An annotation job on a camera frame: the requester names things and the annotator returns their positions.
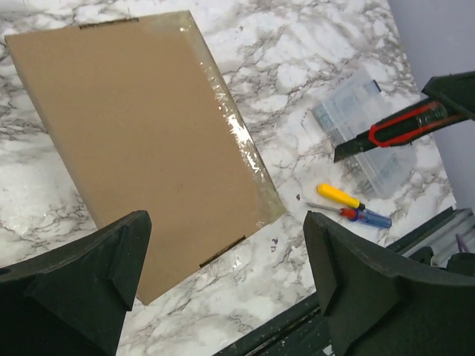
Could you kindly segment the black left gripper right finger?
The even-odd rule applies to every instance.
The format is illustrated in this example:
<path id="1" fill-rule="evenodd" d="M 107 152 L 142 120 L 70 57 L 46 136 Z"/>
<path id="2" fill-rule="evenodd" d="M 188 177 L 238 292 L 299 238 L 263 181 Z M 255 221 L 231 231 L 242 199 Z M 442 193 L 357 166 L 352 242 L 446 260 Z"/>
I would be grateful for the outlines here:
<path id="1" fill-rule="evenodd" d="M 472 355 L 474 255 L 444 269 L 309 212 L 304 237 L 336 355 Z"/>

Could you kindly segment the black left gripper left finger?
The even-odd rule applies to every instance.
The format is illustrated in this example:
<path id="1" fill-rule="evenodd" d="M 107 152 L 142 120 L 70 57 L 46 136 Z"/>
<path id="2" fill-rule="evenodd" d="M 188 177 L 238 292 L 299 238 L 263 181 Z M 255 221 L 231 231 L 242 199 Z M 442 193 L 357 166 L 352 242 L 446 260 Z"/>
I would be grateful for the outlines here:
<path id="1" fill-rule="evenodd" d="M 115 355 L 151 236 L 147 211 L 1 268 L 2 355 Z"/>

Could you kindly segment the red black utility knife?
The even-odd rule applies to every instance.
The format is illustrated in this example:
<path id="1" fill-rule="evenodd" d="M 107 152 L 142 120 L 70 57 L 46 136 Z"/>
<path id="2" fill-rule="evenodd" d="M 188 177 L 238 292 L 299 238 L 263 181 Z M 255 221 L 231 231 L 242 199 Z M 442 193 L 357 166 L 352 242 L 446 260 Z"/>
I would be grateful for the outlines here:
<path id="1" fill-rule="evenodd" d="M 334 162 L 374 148 L 407 145 L 416 139 L 447 126 L 463 122 L 468 117 L 434 99 L 423 99 L 383 120 L 335 148 Z"/>

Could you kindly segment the brown cardboard express box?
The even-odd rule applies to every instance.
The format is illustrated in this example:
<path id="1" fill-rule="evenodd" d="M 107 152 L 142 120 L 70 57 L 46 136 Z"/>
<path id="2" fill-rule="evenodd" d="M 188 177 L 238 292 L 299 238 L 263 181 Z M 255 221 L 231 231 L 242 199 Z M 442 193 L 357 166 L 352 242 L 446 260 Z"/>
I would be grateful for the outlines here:
<path id="1" fill-rule="evenodd" d="M 142 303 L 284 213 L 189 11 L 5 41 L 96 226 L 149 213 Z"/>

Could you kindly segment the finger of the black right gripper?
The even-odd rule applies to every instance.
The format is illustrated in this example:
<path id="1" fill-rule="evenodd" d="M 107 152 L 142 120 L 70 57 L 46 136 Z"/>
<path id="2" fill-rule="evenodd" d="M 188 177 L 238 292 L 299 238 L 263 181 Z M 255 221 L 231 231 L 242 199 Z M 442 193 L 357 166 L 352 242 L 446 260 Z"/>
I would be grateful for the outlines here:
<path id="1" fill-rule="evenodd" d="M 474 120 L 474 77 L 473 71 L 433 76 L 422 92 Z"/>

